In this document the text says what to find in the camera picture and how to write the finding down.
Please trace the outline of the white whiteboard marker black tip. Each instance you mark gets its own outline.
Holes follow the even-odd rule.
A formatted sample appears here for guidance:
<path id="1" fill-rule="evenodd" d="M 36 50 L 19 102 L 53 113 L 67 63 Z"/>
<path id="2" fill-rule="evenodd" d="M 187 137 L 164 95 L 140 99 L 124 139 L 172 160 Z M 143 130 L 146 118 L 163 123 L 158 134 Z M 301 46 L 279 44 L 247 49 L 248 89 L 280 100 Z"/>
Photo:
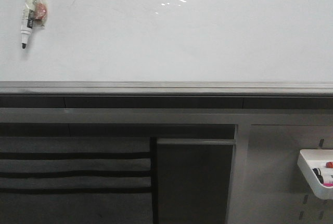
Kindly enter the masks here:
<path id="1" fill-rule="evenodd" d="M 33 27 L 37 24 L 44 27 L 47 21 L 48 9 L 45 0 L 25 0 L 21 20 L 21 47 L 26 49 Z"/>

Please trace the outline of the large white whiteboard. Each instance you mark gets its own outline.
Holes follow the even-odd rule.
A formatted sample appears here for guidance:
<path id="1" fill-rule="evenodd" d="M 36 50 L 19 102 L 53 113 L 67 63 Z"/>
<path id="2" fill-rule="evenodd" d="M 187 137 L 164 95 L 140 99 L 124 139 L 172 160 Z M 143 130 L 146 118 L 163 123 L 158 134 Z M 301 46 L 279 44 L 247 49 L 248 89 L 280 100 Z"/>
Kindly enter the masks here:
<path id="1" fill-rule="evenodd" d="M 1 0 L 5 94 L 332 94 L 332 0 Z"/>

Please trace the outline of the dark grey flat panel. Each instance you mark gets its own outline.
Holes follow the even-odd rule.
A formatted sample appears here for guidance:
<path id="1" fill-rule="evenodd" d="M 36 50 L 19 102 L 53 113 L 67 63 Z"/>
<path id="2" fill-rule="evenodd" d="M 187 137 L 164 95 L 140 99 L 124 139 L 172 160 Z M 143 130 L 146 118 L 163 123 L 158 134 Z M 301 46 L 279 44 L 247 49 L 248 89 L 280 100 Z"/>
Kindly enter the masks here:
<path id="1" fill-rule="evenodd" d="M 234 146 L 216 141 L 157 143 L 160 223 L 225 223 Z"/>

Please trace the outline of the white plastic marker tray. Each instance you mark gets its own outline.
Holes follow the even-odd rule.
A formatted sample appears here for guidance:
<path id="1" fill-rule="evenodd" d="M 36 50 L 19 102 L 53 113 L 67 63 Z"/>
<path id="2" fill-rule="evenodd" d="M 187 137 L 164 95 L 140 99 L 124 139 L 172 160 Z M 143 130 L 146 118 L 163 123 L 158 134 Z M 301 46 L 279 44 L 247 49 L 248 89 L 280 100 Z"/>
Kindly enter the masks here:
<path id="1" fill-rule="evenodd" d="M 297 165 L 308 182 L 316 197 L 322 200 L 332 200 L 332 186 L 323 185 L 322 175 L 332 175 L 332 168 L 326 168 L 327 162 L 332 161 L 332 150 L 302 149 L 300 150 Z M 316 176 L 314 168 L 320 168 L 322 175 Z"/>

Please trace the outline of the black capped marker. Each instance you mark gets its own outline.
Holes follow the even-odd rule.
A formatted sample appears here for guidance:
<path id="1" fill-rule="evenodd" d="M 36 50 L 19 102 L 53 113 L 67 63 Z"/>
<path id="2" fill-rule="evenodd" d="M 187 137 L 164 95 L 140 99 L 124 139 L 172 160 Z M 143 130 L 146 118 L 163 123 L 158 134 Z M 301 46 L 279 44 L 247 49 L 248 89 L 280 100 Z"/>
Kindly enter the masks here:
<path id="1" fill-rule="evenodd" d="M 322 172 L 321 172 L 320 168 L 314 168 L 313 172 L 315 173 L 316 176 L 321 176 L 322 175 Z"/>

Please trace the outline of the red capped marker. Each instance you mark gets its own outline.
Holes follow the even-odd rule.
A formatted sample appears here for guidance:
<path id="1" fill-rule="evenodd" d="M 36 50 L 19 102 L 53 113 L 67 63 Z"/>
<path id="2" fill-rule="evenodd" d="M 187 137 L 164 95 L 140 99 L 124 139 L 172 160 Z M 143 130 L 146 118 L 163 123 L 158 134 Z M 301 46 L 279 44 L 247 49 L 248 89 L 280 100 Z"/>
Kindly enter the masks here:
<path id="1" fill-rule="evenodd" d="M 333 168 L 333 162 L 330 161 L 330 162 L 327 162 L 326 165 L 325 165 L 326 168 Z"/>

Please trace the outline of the white metal stand frame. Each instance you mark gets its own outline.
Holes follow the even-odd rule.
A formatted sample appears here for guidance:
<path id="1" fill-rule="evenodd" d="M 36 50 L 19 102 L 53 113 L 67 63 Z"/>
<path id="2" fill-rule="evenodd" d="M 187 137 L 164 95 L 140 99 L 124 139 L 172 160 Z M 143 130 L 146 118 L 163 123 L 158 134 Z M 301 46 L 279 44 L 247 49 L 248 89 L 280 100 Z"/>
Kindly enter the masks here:
<path id="1" fill-rule="evenodd" d="M 331 110 L 4 108 L 3 137 L 154 139 L 157 195 L 158 140 L 232 144 L 225 223 L 332 223 L 297 165 L 302 149 L 332 148 Z"/>

